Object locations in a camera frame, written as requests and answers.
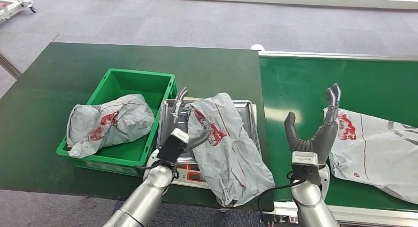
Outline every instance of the table leg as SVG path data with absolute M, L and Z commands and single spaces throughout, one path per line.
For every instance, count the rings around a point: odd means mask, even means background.
M 22 73 L 0 52 L 0 66 L 3 67 L 16 80 L 22 76 Z

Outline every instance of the gray carpet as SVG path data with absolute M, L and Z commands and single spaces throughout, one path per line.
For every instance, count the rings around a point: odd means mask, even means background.
M 33 0 L 0 24 L 0 51 L 24 71 L 50 43 L 418 55 L 418 12 L 192 0 Z M 0 97 L 14 79 L 0 68 Z M 0 191 L 1 227 L 95 227 L 115 201 Z M 153 226 L 261 226 L 255 212 L 162 204 Z

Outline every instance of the plastic bag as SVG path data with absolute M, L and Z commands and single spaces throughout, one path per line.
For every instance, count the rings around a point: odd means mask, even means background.
M 418 129 L 343 109 L 337 122 L 332 174 L 418 204 Z
M 199 169 L 221 205 L 239 206 L 274 187 L 272 173 L 243 128 L 226 93 L 187 104 L 190 139 L 210 128 L 208 141 L 193 149 Z
M 148 134 L 154 115 L 141 94 L 102 105 L 76 105 L 67 124 L 69 156 L 83 158 L 102 147 L 132 142 Z

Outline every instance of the black cable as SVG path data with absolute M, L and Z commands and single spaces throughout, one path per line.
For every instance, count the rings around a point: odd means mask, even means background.
M 258 202 L 258 211 L 260 211 L 261 219 L 263 220 L 263 223 L 264 223 L 264 225 L 266 227 L 268 227 L 268 226 L 267 226 L 266 220 L 264 219 L 264 215 L 263 215 L 263 212 L 261 211 L 261 205 L 260 205 L 261 196 L 264 195 L 264 194 L 266 194 L 266 193 L 268 193 L 268 192 L 270 192 L 270 191 L 274 191 L 274 190 L 278 190 L 278 189 L 290 188 L 290 187 L 296 186 L 298 184 L 301 184 L 303 182 L 305 182 L 305 180 L 301 180 L 301 181 L 298 181 L 298 182 L 293 183 L 293 184 L 286 184 L 286 185 L 283 185 L 283 186 L 276 186 L 276 187 L 273 187 L 273 188 L 270 188 L 270 189 L 265 190 L 264 192 L 262 192 L 258 196 L 258 200 L 257 200 L 257 202 Z
M 163 160 L 159 160 L 157 163 L 153 164 L 152 166 L 142 167 L 142 166 L 135 166 L 137 169 L 153 169 L 163 163 Z

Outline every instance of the red printed logo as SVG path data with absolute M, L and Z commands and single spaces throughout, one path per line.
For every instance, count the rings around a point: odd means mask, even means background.
M 195 109 L 195 116 L 196 119 L 200 122 L 200 124 L 204 128 L 210 128 L 210 135 L 208 138 L 208 142 L 212 146 L 218 145 L 223 137 L 226 137 L 226 134 L 222 132 L 214 123 L 209 121 L 202 112 L 200 112 L 198 109 Z
M 338 138 L 341 140 L 356 140 L 357 136 L 355 135 L 355 127 L 352 125 L 351 120 L 347 118 L 347 115 L 339 113 L 338 119 L 340 119 Z
M 106 136 L 108 129 L 107 127 L 110 126 L 117 126 L 117 119 L 116 116 L 119 114 L 119 111 L 115 111 L 111 114 L 105 115 L 100 120 L 101 126 L 95 129 L 89 136 L 89 139 L 92 141 L 97 141 Z

